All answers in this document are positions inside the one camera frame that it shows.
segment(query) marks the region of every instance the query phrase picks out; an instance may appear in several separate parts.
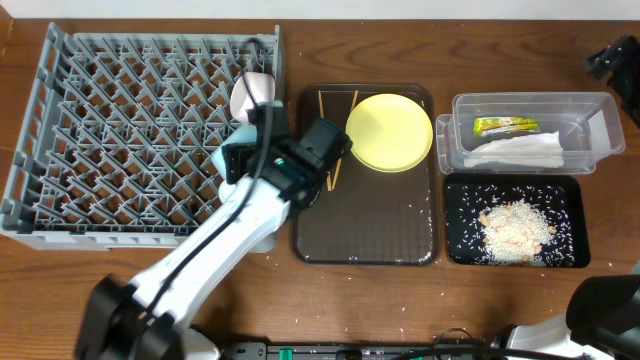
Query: white wall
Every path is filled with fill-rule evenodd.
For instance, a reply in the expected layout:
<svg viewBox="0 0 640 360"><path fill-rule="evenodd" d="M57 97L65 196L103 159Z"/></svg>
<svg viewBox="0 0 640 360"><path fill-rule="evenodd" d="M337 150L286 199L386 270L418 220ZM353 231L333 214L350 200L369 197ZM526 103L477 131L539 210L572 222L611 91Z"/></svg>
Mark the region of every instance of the white wall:
<svg viewBox="0 0 640 360"><path fill-rule="evenodd" d="M640 0L0 0L14 18L640 20Z"/></svg>

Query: white napkin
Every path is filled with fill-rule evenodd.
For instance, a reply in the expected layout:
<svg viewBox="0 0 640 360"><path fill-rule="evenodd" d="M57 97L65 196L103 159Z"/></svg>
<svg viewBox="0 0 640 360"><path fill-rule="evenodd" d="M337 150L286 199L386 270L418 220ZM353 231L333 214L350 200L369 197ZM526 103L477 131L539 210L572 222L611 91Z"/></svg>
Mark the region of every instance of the white napkin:
<svg viewBox="0 0 640 360"><path fill-rule="evenodd" d="M507 140L492 141L488 144L478 146L475 150L471 151L470 154L473 156L473 159L465 159L464 166L474 167L488 162L499 162L503 164L557 168L564 164L559 136L560 134L556 131L548 134L535 134ZM539 156L534 158L510 158L497 157L496 155L482 155L483 153L496 152L505 154L527 153Z"/></svg>

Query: black tray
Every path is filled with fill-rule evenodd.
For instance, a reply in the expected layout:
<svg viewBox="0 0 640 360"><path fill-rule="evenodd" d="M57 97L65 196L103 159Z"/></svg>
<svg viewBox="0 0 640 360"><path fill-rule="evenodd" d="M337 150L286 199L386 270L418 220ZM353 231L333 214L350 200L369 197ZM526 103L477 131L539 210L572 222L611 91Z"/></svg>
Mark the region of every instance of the black tray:
<svg viewBox="0 0 640 360"><path fill-rule="evenodd" d="M377 94L405 96L426 111L432 125L435 120L431 95L418 85L314 84L298 101L299 134L320 114L318 90L325 119L343 130L355 90L357 103ZM295 221L295 253L316 264L430 263L441 242L436 161L435 141L420 164L399 173L372 170L349 152L343 157L336 188L331 192L323 188L318 201Z"/></svg>
<svg viewBox="0 0 640 360"><path fill-rule="evenodd" d="M495 188L487 190L489 185ZM556 243L543 246L542 266L583 268L591 261L580 185L572 177L451 174L444 186L447 247L454 262L492 265L482 260L482 225L473 220L487 206L519 201L523 196L558 229Z"/></svg>

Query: wire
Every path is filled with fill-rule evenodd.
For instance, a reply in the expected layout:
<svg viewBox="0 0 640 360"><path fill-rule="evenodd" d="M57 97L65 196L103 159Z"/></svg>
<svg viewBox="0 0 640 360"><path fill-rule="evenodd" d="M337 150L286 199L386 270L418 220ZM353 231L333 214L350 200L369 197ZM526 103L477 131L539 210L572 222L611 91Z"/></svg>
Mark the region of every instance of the wire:
<svg viewBox="0 0 640 360"><path fill-rule="evenodd" d="M246 48L247 45L249 45L249 44L257 45L258 46L258 51L260 49L264 49L264 47L262 46L262 43L260 42L260 40L255 39L255 38L250 38L250 39L245 40L242 43L242 45L240 46L240 49L239 49L239 53L242 53L242 50L244 50L244 48ZM249 94L249 98L251 98L251 102L253 102L253 107L255 109L257 109L258 108L258 104L256 103L255 97L253 96L253 93L251 92L251 89L249 87L249 83L246 80L246 77L245 77L246 72L244 71L244 68L240 64L238 64L238 62L236 62L236 65L238 65L238 67L240 68L240 73L242 74L242 76L241 76L242 77L242 81L244 82L244 86L247 89L247 93ZM182 261L178 264L178 266L176 266L175 269L173 269L173 271L171 271L171 273L167 276L167 278L162 283L162 286L160 287L160 289L156 293L156 296L153 298L153 300L151 301L149 306L147 306L147 308L145 310L146 314L144 315L144 317L142 319L142 324L146 324L151 319L151 317L153 316L153 311L155 310L156 306L160 302L160 299L162 298L162 295L164 295L164 293L166 293L167 290L169 290L169 288L171 287L171 284L178 277L180 272L205 247L207 247L207 245L209 245L216 237L218 237L218 235L220 235L227 227L229 227L229 225L231 225L231 223L233 223L238 218L238 216L240 215L240 213L244 209L245 205L249 202L249 199L251 198L251 196L253 195L253 192L255 190L255 187L256 187L256 184L258 182L258 179L262 175L262 170L264 169L264 165L265 165L266 160L267 160L267 153L268 153L268 150L269 150L269 140L270 140L270 137L271 137L272 123L273 123L273 108L272 108L271 103L267 103L267 111L266 111L266 116L265 116L265 130L264 130L264 136L263 136L263 140L262 140L262 146L260 148L260 155L259 155L259 158L258 158L258 164L256 166L256 171L253 174L253 180L251 181L251 185L249 185L249 189L247 190L246 195L244 196L244 198L240 202L240 205L238 205L238 207L234 210L234 212L231 213L231 215L227 218L227 220L224 223L222 223L222 225L220 225L220 227L218 227L204 241L202 241L192 252L190 252L187 256L185 256L185 258L182 259Z"/></svg>
<svg viewBox="0 0 640 360"><path fill-rule="evenodd" d="M516 350L516 349L499 349L499 348L485 348L485 347L449 347L449 348L441 348L441 349L428 349L428 350L418 350L412 351L406 354L402 354L393 358L392 360L412 360L421 357L427 356L441 356L441 355L451 355L453 356L461 356L461 355L481 355L481 356L499 356L499 357L515 357L521 359L532 359L532 360L579 360L585 359L584 356L579 356L576 358L558 356L545 354L535 351L527 351L527 350Z"/></svg>
<svg viewBox="0 0 640 360"><path fill-rule="evenodd" d="M471 335L467 330L465 330L465 329L461 329L461 328L451 328L451 329L448 329L448 330L446 330L445 332L443 332L443 333L438 337L438 339L433 343L433 345L431 346L431 348L432 348L432 349L435 349L435 346L436 346L436 345L438 345L438 344L440 344L440 342L441 342L442 340L444 340L444 337L445 337L445 336L447 336L447 335L449 335L449 334L451 334L452 332L462 332L462 333L465 333L465 334L467 334L467 336L469 337L469 340L471 340L471 342L472 342L472 343L473 343L473 342L475 342L475 339L473 338L473 336L472 336L472 335ZM442 359L440 358L440 355L436 355L436 357L438 358L438 360L442 360Z"/></svg>

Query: brown tray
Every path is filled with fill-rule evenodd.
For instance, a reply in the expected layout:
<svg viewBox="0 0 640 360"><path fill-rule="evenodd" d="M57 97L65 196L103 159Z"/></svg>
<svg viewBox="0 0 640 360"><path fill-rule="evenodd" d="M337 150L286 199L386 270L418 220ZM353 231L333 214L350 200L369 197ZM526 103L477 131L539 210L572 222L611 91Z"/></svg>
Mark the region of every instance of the brown tray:
<svg viewBox="0 0 640 360"><path fill-rule="evenodd" d="M412 84L314 84L297 104L298 131L320 116L322 91L325 119L345 129L355 90L357 102L377 94L398 94L420 105L431 119L429 92ZM336 187L326 185L317 202L294 223L292 245L309 263L358 265L426 265L440 250L435 145L414 168L400 173L372 170L351 153L342 160Z"/></svg>

